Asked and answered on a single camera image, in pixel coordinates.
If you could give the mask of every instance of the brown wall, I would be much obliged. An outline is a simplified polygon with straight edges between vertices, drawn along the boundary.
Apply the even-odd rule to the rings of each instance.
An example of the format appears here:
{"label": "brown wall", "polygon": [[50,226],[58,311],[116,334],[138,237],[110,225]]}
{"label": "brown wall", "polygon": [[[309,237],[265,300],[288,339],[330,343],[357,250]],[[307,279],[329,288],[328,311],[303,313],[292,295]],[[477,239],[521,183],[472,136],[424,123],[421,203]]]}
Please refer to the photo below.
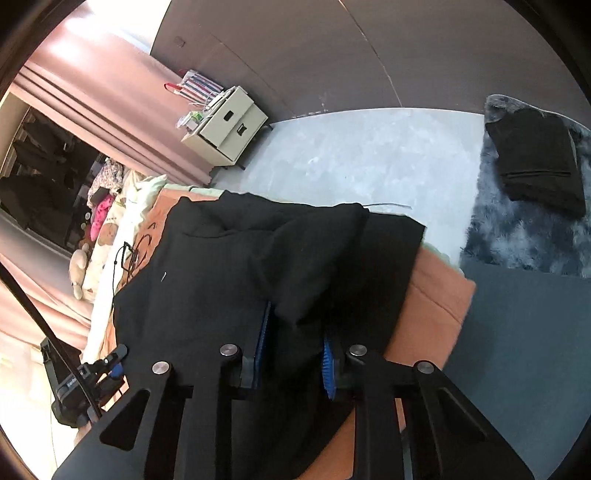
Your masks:
{"label": "brown wall", "polygon": [[591,127],[569,71],[503,0],[172,0],[152,55],[242,85],[273,120],[395,106],[482,112],[503,93]]}

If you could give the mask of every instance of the drawer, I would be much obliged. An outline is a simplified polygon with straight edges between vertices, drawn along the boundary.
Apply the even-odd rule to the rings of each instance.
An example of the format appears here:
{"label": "drawer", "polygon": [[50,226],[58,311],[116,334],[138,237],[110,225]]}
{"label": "drawer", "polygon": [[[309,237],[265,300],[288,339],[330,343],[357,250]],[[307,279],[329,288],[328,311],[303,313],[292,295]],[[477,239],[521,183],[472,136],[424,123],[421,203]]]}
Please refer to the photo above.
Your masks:
{"label": "drawer", "polygon": [[256,105],[251,105],[236,126],[228,133],[219,151],[235,162],[254,134],[267,120],[267,116]]}
{"label": "drawer", "polygon": [[219,147],[252,104],[252,99],[238,87],[208,120],[199,135]]}

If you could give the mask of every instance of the black clothing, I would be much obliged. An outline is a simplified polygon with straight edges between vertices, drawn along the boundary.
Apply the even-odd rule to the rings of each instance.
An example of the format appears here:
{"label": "black clothing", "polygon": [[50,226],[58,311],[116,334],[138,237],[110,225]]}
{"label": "black clothing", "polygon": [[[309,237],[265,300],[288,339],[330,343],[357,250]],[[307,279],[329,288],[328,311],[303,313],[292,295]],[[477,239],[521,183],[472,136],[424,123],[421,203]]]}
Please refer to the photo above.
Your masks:
{"label": "black clothing", "polygon": [[94,206],[98,206],[100,202],[102,202],[105,197],[110,193],[110,190],[105,187],[99,187],[94,194],[90,197],[90,202]]}
{"label": "black clothing", "polygon": [[17,162],[34,168],[44,177],[55,181],[59,185],[64,183],[67,168],[59,163],[59,157],[46,154],[28,141],[16,140],[12,143],[12,146],[17,152]]}
{"label": "black clothing", "polygon": [[585,215],[580,166],[569,130],[556,115],[525,108],[486,124],[495,164],[511,200],[534,200],[570,216]]}
{"label": "black clothing", "polygon": [[27,132],[41,149],[48,155],[59,153],[62,150],[63,143],[53,134],[48,125],[41,122],[26,122],[23,123],[22,129]]}
{"label": "black clothing", "polygon": [[240,345],[270,301],[272,368],[260,398],[234,402],[233,477],[295,478],[351,408],[323,390],[324,327],[336,325],[343,346],[383,351],[423,230],[357,204],[311,207],[228,192],[216,202],[181,199],[150,263],[114,299],[129,384],[166,360],[181,384],[195,385],[195,398],[220,345]]}
{"label": "black clothing", "polygon": [[0,201],[22,228],[42,220],[47,209],[71,213],[74,202],[68,190],[39,175],[1,178]]}

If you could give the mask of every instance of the bedding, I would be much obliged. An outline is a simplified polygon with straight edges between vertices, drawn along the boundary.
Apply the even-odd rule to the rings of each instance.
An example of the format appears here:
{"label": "bedding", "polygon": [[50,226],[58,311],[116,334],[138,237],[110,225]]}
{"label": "bedding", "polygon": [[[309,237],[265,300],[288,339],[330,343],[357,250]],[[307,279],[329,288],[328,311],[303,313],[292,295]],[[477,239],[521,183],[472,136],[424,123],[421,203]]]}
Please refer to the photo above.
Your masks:
{"label": "bedding", "polygon": [[101,229],[101,234],[99,234],[97,240],[95,250],[97,248],[101,249],[102,266],[100,271],[93,270],[92,286],[95,293],[95,306],[90,318],[88,342],[83,351],[84,361],[92,363],[97,360],[103,345],[105,330],[111,314],[115,285],[117,285],[123,273],[121,260],[117,259],[121,258],[126,243],[130,245],[134,243],[135,234],[140,223],[153,207],[158,193],[166,184],[166,175],[143,180],[141,178],[143,177],[137,172],[129,173],[126,176],[124,187],[119,195],[119,197],[125,199],[122,210],[118,212],[121,214],[119,222],[116,225],[108,225],[108,219],[111,215],[109,211],[107,220],[103,225],[103,229],[106,229],[106,231],[103,232],[103,229]]}
{"label": "bedding", "polygon": [[[179,198],[187,196],[193,201],[215,200],[203,194],[162,189],[154,207],[148,212],[135,239],[137,251],[128,258],[124,274],[117,290],[123,288],[150,261],[158,245],[170,209]],[[470,306],[474,282],[464,278],[462,272],[450,265],[428,245],[417,254],[411,281],[394,334],[388,344],[385,357],[390,361],[412,365],[420,359],[434,362],[439,368],[446,363],[462,328],[462,322]],[[102,355],[116,346],[112,317],[105,335]],[[300,476],[301,480],[345,480],[353,468],[355,415],[351,413],[319,457]]]}

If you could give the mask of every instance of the pillow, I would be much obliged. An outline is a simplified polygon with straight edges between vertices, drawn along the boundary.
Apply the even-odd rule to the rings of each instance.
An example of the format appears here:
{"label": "pillow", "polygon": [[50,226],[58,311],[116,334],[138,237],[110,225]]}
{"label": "pillow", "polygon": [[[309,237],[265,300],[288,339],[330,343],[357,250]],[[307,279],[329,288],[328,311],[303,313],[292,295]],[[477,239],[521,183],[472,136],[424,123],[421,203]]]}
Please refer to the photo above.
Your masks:
{"label": "pillow", "polygon": [[111,208],[111,205],[113,205],[114,200],[115,197],[107,195],[96,208],[95,217],[94,220],[92,220],[92,226],[90,227],[90,240],[93,242],[96,241],[96,238],[99,236],[100,228],[103,226],[103,223],[105,223],[105,219],[107,218],[107,214],[109,213],[109,209]]}
{"label": "pillow", "polygon": [[122,202],[121,195],[117,195],[117,198],[106,215],[103,225],[100,227],[95,249],[90,256],[84,282],[82,282],[82,297],[87,301],[94,302],[96,298],[100,275],[103,272],[103,267],[107,261],[109,251],[115,240],[115,235],[117,234],[119,223],[124,213],[125,204]]}

